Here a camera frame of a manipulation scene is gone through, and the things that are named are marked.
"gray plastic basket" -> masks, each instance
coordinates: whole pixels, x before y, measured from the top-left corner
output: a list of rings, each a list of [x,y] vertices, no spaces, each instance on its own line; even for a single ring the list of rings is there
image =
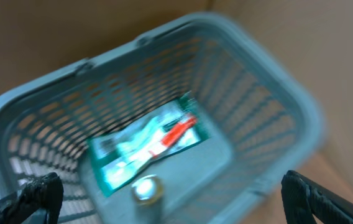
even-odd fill
[[[85,176],[90,166],[81,168],[86,139],[120,130],[187,91],[214,131],[207,144],[163,163],[178,171],[188,161],[211,175],[193,183],[194,166],[185,169],[195,187],[168,209],[165,223],[238,221],[321,144],[314,99],[258,43],[221,16],[190,14],[0,96],[0,198],[55,171],[65,185],[61,223],[122,220],[107,212],[112,202],[103,203],[117,196],[95,192]],[[164,172],[153,169],[147,172]],[[190,184],[166,174],[166,191]]]

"small jar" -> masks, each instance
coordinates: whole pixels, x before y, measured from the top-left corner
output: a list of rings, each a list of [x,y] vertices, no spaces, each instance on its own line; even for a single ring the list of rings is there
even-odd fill
[[[135,219],[141,224],[157,224],[162,219],[163,184],[156,175],[145,176],[132,184]]]

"brown wall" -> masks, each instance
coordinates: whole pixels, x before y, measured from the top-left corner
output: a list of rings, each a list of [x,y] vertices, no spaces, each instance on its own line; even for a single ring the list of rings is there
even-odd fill
[[[206,6],[206,0],[0,0],[0,94]]]
[[[353,185],[353,1],[222,0],[320,101],[328,119],[323,153]]]

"laundry basket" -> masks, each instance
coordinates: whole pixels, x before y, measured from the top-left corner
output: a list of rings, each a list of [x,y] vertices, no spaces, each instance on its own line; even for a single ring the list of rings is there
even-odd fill
[[[114,207],[98,200],[113,195],[104,198],[90,190],[95,181],[82,181],[86,140],[125,128],[188,91],[221,133],[208,141],[224,139],[231,150],[165,223],[238,221],[321,144],[323,117],[314,99],[238,26],[195,13],[0,96],[0,198],[56,172],[65,191],[60,223],[114,223]],[[224,150],[205,142],[175,158]]]

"basket bottom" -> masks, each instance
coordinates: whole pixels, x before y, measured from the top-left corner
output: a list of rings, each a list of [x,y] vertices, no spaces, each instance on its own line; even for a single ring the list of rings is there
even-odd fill
[[[136,178],[150,174],[161,178],[164,185],[163,216],[172,213],[205,188],[232,161],[229,141],[203,109],[199,108],[198,113],[209,139],[150,165]],[[104,223],[138,223],[130,184],[106,198],[97,186],[88,156],[81,160],[79,175]]]

